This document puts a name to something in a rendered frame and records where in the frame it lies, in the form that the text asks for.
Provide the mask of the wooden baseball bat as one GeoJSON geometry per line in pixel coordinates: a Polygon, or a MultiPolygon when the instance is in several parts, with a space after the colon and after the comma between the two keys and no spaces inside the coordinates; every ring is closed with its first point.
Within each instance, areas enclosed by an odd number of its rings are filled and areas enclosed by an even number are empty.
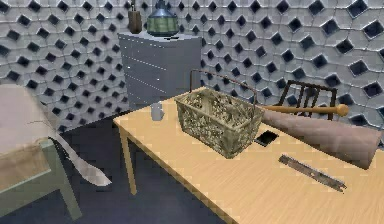
{"type": "Polygon", "coordinates": [[[384,130],[350,125],[338,121],[292,115],[292,112],[339,112],[338,107],[293,108],[259,106],[262,122],[328,155],[368,169],[384,130]]]}

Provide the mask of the dark wooden chair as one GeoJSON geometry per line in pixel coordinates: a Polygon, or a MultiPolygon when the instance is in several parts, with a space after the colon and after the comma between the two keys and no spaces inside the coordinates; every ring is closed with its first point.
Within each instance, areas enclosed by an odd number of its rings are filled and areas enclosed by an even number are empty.
{"type": "Polygon", "coordinates": [[[284,103],[287,103],[290,107],[294,108],[313,108],[317,105],[321,92],[330,94],[329,106],[334,107],[336,105],[337,96],[336,88],[296,80],[288,80],[283,88],[277,106],[282,106],[284,103]],[[289,93],[289,90],[294,87],[299,89],[298,94],[289,93]]]}

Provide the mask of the light wooden table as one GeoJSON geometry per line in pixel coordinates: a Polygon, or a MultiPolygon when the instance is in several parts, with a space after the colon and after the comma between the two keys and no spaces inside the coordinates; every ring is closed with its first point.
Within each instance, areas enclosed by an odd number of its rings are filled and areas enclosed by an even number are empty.
{"type": "Polygon", "coordinates": [[[115,118],[121,144],[136,144],[226,224],[384,224],[384,151],[368,169],[328,155],[261,122],[266,147],[254,141],[226,159],[182,131],[174,98],[153,121],[148,107],[115,118]],[[288,155],[347,188],[336,191],[278,161],[288,155]]]}

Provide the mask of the grey chest of drawers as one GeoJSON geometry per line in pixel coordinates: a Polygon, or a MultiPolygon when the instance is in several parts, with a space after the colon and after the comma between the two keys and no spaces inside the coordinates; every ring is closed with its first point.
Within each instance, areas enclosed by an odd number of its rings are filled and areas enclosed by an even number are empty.
{"type": "Polygon", "coordinates": [[[118,40],[131,111],[201,86],[201,76],[190,75],[201,66],[200,37],[122,32],[118,40]]]}

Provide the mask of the green bed with beige cover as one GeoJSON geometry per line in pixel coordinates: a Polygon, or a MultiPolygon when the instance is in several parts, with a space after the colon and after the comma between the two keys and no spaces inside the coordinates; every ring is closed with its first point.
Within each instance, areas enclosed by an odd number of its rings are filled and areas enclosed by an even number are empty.
{"type": "Polygon", "coordinates": [[[95,186],[111,180],[87,163],[60,136],[57,118],[30,91],[0,85],[0,217],[54,191],[72,219],[82,216],[56,147],[61,146],[81,177],[95,186]]]}

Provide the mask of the brown soap bottle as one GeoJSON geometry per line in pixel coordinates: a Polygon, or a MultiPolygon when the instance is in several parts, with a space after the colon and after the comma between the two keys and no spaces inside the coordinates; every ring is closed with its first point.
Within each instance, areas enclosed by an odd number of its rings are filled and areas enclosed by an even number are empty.
{"type": "Polygon", "coordinates": [[[142,31],[141,14],[136,10],[136,0],[131,0],[131,10],[128,12],[128,29],[132,34],[139,34],[142,31]]]}

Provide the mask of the grey mug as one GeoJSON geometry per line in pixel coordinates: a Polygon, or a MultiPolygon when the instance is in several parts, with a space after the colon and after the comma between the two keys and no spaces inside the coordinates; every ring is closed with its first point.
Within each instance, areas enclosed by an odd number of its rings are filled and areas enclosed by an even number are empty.
{"type": "Polygon", "coordinates": [[[162,108],[162,104],[160,102],[156,102],[150,105],[151,108],[151,118],[153,121],[161,121],[164,116],[164,111],[162,108]]]}

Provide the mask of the black phone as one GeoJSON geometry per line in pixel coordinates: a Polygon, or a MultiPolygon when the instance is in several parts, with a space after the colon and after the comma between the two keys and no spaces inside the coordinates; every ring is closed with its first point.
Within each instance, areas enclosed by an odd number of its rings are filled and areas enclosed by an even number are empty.
{"type": "Polygon", "coordinates": [[[267,130],[267,131],[263,132],[261,135],[259,135],[255,139],[255,142],[260,144],[263,147],[266,147],[271,142],[273,142],[277,137],[278,137],[278,134],[267,130]]]}

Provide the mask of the grey flat ruler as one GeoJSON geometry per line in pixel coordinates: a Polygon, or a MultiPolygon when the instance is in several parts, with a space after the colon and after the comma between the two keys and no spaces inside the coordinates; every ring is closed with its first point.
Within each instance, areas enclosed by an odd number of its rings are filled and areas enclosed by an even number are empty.
{"type": "Polygon", "coordinates": [[[336,191],[343,192],[347,188],[343,181],[333,178],[326,173],[314,169],[311,166],[302,163],[288,155],[282,154],[278,161],[336,191]]]}

